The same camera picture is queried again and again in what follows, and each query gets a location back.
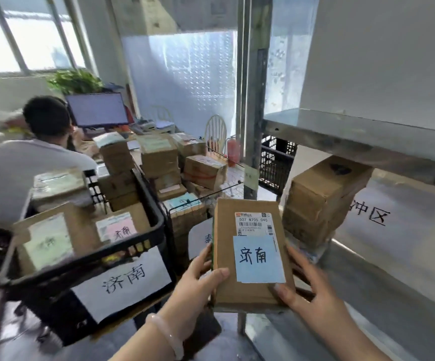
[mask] black logo on box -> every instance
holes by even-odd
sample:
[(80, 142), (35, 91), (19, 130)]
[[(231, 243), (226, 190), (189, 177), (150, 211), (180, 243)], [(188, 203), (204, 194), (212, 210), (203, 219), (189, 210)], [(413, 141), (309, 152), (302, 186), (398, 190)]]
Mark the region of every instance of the black logo on box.
[(337, 176), (344, 176), (351, 172), (351, 168), (338, 163), (330, 163), (330, 167)]

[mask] green leaves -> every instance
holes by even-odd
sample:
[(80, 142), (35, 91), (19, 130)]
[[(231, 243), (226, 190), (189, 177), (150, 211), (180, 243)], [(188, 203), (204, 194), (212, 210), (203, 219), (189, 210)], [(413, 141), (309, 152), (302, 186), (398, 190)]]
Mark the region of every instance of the green leaves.
[(100, 78), (86, 69), (57, 71), (47, 78), (47, 84), (63, 95), (98, 93), (104, 87)]

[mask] white bracelet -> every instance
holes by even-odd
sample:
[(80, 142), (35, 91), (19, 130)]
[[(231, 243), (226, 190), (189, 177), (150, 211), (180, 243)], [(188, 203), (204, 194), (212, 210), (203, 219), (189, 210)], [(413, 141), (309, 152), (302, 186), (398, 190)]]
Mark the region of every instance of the white bracelet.
[(172, 334), (171, 329), (167, 325), (166, 321), (157, 314), (151, 313), (146, 317), (146, 323), (154, 323), (159, 331), (166, 337), (167, 342), (174, 350), (176, 360), (180, 361), (184, 357), (184, 348), (182, 348), (182, 341)]

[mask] white t-shirt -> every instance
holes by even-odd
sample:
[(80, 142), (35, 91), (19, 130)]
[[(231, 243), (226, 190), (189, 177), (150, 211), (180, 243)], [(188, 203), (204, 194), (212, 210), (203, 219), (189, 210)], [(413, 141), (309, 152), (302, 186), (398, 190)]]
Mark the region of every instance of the white t-shirt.
[(37, 139), (1, 143), (0, 223), (8, 226), (20, 219), (35, 175), (71, 167), (84, 171), (97, 164), (85, 154)]

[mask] pink sticky note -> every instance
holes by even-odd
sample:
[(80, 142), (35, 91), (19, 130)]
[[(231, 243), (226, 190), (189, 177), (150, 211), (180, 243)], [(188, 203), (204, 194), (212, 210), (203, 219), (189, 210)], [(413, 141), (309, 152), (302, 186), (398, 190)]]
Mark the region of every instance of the pink sticky note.
[(119, 241), (137, 233), (131, 218), (126, 218), (117, 223), (107, 225), (107, 237), (111, 242)]

